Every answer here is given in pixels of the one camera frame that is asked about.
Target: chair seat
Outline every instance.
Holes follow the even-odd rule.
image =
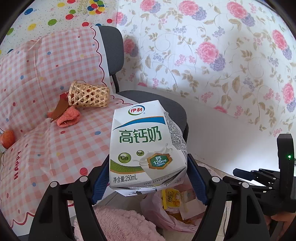
[[[187,116],[183,107],[177,102],[165,98],[161,95],[156,95],[153,93],[145,92],[145,91],[137,91],[137,90],[129,90],[129,91],[121,91],[117,94],[131,99],[138,103],[159,100],[162,107],[168,112],[168,115],[174,121],[178,127],[181,129],[182,133],[185,130],[187,124]]]

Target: gray chair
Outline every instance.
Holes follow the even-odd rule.
[[[178,127],[180,127],[183,133],[183,138],[185,141],[187,141],[187,116],[185,110],[180,104],[161,95],[156,95],[145,91],[119,91],[116,73],[122,69],[124,63],[122,36],[119,30],[114,27],[99,26],[99,29],[106,51],[109,75],[113,78],[116,93],[138,103],[159,100],[162,107],[168,112],[170,118],[178,125]]]

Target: pink fluffy blanket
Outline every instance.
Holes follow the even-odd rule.
[[[155,225],[136,211],[97,205],[94,212],[108,241],[165,241]],[[74,227],[77,241],[83,241],[77,219]]]

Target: yellow snack package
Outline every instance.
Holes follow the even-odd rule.
[[[181,205],[181,193],[173,188],[162,190],[163,209],[179,208]]]

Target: green balloon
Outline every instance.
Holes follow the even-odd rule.
[[[142,150],[138,150],[138,151],[137,151],[137,155],[138,155],[138,156],[143,156],[143,155],[144,155],[144,151],[142,151]]]
[[[131,155],[126,152],[120,153],[118,156],[118,160],[121,163],[128,163],[131,161]]]
[[[53,26],[53,25],[55,25],[56,23],[57,23],[57,20],[56,20],[56,19],[51,19],[51,20],[48,21],[48,25],[49,25],[49,26]]]
[[[10,35],[13,32],[14,28],[11,28],[10,30],[8,30],[7,35]]]

